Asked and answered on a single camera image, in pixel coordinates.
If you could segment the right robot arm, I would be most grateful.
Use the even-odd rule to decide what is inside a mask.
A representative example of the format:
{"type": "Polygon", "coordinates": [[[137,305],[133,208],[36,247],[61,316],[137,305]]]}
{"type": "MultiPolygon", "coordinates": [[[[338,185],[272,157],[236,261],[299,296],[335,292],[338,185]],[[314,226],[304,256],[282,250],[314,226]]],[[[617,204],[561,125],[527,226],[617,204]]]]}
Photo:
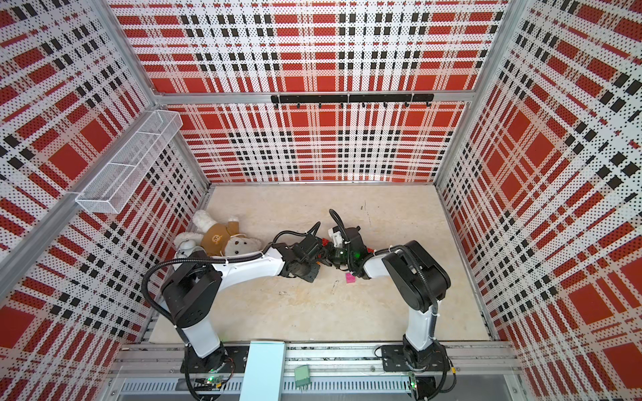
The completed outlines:
{"type": "Polygon", "coordinates": [[[444,346],[436,338],[441,301],[451,287],[445,269],[417,241],[379,251],[369,250],[359,227],[346,227],[331,209],[335,227],[329,231],[334,249],[329,252],[332,266],[345,268],[353,277],[389,277],[409,308],[407,329],[402,338],[402,354],[414,372],[450,369],[444,346]]]}

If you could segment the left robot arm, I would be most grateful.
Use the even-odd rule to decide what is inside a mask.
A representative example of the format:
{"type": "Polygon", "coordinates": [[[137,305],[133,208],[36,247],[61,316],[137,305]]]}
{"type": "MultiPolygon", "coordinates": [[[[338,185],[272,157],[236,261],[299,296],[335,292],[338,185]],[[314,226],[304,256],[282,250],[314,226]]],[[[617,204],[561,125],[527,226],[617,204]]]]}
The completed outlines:
{"type": "Polygon", "coordinates": [[[209,257],[193,251],[188,257],[161,262],[141,279],[142,297],[170,321],[184,344],[199,359],[221,354],[223,345],[209,314],[217,294],[237,284],[264,277],[299,278],[313,282],[326,256],[316,222],[307,232],[282,231],[262,251],[236,257],[209,257]],[[162,285],[166,306],[154,301],[149,282],[165,267],[178,268],[162,285]]]}

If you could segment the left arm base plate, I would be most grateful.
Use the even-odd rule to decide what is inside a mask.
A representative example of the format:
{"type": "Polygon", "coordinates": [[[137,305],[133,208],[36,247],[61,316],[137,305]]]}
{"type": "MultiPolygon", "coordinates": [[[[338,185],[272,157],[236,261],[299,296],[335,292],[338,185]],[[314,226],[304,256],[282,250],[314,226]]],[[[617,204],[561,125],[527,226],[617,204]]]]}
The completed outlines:
{"type": "Polygon", "coordinates": [[[207,357],[200,358],[190,349],[187,358],[183,359],[181,373],[189,374],[243,374],[247,365],[249,346],[222,345],[207,357]]]}

